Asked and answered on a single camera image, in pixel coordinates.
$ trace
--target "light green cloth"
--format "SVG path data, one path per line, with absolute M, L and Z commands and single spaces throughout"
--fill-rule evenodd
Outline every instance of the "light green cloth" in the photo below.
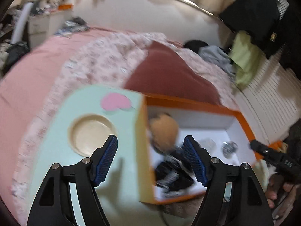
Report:
M 237 33 L 229 57 L 237 66 L 235 83 L 240 89 L 249 85 L 265 58 L 259 47 L 251 43 L 251 37 L 245 31 Z

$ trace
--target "brown plush head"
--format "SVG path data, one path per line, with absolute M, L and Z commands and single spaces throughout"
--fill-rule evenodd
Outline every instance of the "brown plush head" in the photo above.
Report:
M 168 114 L 159 114 L 150 120 L 153 145 L 161 152 L 172 151 L 175 147 L 179 125 Z

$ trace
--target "orange box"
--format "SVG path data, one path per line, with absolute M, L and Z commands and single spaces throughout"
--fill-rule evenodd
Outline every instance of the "orange box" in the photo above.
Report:
M 73 4 L 62 4 L 58 6 L 58 10 L 68 10 L 73 9 Z
M 136 128 L 136 160 L 138 169 L 140 201 L 151 204 L 168 204 L 187 200 L 204 194 L 206 189 L 196 182 L 189 187 L 186 194 L 164 198 L 161 188 L 156 186 L 155 167 L 160 163 L 160 154 L 151 145 L 148 123 L 152 116 L 158 113 L 170 114 L 179 124 L 178 145 L 183 143 L 186 135 L 192 135 L 196 141 L 211 138 L 217 145 L 212 156 L 217 156 L 224 163 L 240 165 L 256 162 L 254 152 L 249 148 L 249 142 L 255 139 L 247 121 L 241 112 L 230 110 L 223 106 L 200 103 L 175 97 L 146 94 L 139 114 Z M 238 150 L 232 160 L 222 155 L 222 142 L 237 143 Z

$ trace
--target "black bag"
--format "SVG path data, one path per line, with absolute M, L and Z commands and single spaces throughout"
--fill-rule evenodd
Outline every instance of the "black bag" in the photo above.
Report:
M 86 25 L 87 23 L 81 17 L 75 17 L 72 19 L 73 22 L 79 25 Z
M 30 48 L 27 46 L 26 42 L 17 42 L 16 44 L 12 45 L 9 49 L 6 50 L 9 53 L 4 66 L 2 73 L 5 75 L 10 68 L 18 62 L 25 54 L 30 52 Z

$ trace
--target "orange object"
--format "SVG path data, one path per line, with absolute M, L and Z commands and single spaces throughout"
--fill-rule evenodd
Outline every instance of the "orange object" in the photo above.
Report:
M 73 4 L 62 4 L 58 6 L 58 10 L 67 10 L 72 8 L 73 8 Z

